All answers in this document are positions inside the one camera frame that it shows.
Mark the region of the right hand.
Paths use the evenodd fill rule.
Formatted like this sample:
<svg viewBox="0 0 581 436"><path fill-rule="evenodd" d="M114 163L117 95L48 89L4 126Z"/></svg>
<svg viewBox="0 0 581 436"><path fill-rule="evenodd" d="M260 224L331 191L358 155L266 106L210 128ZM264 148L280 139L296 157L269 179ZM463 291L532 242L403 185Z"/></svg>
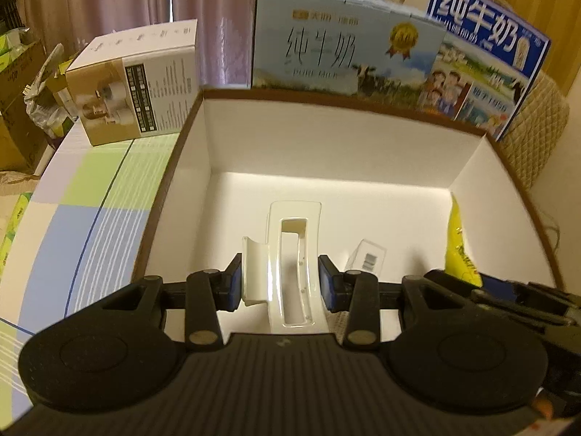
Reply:
<svg viewBox="0 0 581 436"><path fill-rule="evenodd" d="M539 392L533 400L532 407L546 420L553 420L554 408L552 401L545 391Z"/></svg>

